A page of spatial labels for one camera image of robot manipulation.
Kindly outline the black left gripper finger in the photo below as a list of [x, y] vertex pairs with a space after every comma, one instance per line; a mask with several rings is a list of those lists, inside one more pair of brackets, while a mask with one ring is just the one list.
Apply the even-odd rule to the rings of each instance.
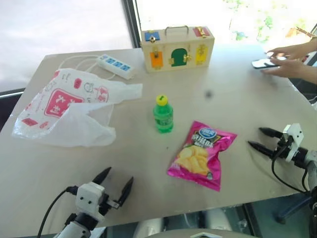
[[131, 192], [131, 189], [132, 189], [133, 181], [134, 181], [134, 178], [131, 177], [131, 179], [124, 186], [124, 188], [121, 192], [121, 196], [118, 200], [119, 206], [122, 206], [124, 204], [124, 202], [126, 201], [126, 199], [128, 198], [128, 196]]
[[102, 172], [100, 172], [93, 180], [93, 183], [96, 183], [98, 185], [101, 185], [103, 183], [103, 181], [106, 179], [108, 173], [110, 172], [111, 167], [108, 167], [106, 169], [104, 169]]

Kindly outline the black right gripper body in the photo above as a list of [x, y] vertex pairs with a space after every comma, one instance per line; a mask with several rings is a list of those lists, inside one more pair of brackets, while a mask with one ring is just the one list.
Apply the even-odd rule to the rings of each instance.
[[291, 150], [291, 145], [294, 141], [292, 135], [283, 134], [282, 132], [275, 132], [273, 137], [279, 139], [277, 143], [277, 147], [273, 153], [273, 159], [276, 160], [277, 158], [286, 159], [289, 155]]

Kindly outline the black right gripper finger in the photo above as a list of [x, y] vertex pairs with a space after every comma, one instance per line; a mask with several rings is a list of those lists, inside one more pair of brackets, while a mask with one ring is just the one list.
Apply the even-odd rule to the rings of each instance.
[[254, 148], [256, 151], [262, 153], [263, 155], [269, 157], [270, 159], [273, 158], [274, 156], [274, 151], [266, 148], [264, 145], [258, 143], [258, 142], [255, 142], [255, 141], [248, 141], [248, 144]]
[[269, 136], [271, 138], [281, 138], [283, 136], [283, 133], [280, 131], [277, 131], [275, 129], [269, 128], [269, 127], [259, 127], [260, 132], [262, 132], [264, 135]]

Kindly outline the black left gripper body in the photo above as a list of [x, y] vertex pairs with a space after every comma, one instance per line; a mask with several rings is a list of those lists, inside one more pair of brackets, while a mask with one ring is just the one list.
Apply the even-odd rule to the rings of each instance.
[[105, 216], [110, 209], [118, 209], [121, 206], [119, 200], [111, 200], [108, 194], [104, 194], [101, 203], [99, 204], [99, 213]]

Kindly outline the person's left hand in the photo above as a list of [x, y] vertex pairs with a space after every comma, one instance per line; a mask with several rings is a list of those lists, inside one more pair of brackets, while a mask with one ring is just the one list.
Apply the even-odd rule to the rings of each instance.
[[304, 78], [309, 72], [307, 66], [298, 60], [279, 60], [271, 58], [270, 62], [277, 65], [277, 67], [262, 69], [261, 72], [263, 74], [285, 78]]

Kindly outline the person's right hand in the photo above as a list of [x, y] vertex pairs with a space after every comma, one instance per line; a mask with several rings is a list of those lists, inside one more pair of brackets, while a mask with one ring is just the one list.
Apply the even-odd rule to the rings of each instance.
[[289, 60], [299, 59], [300, 50], [297, 46], [279, 47], [267, 51], [267, 54], [271, 54], [271, 58], [286, 57]]

